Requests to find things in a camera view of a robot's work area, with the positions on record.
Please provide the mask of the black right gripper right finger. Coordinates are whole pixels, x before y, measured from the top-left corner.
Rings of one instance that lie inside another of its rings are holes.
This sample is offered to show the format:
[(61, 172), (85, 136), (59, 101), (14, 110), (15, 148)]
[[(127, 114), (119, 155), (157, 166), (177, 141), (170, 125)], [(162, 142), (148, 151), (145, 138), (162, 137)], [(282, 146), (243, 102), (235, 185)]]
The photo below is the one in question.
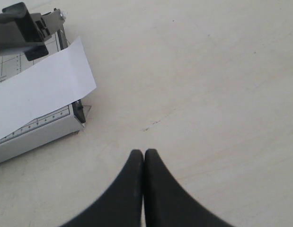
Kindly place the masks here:
[(156, 149), (144, 159), (144, 213), (148, 227), (230, 227), (176, 181)]

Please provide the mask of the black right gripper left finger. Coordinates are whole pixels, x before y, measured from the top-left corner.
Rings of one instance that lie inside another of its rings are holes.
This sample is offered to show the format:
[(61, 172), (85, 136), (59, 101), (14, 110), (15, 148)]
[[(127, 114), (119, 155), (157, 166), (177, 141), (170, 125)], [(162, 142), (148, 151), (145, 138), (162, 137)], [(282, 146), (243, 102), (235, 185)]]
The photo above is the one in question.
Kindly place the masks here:
[(64, 227), (139, 227), (142, 213), (144, 159), (131, 151), (124, 167), (106, 191)]

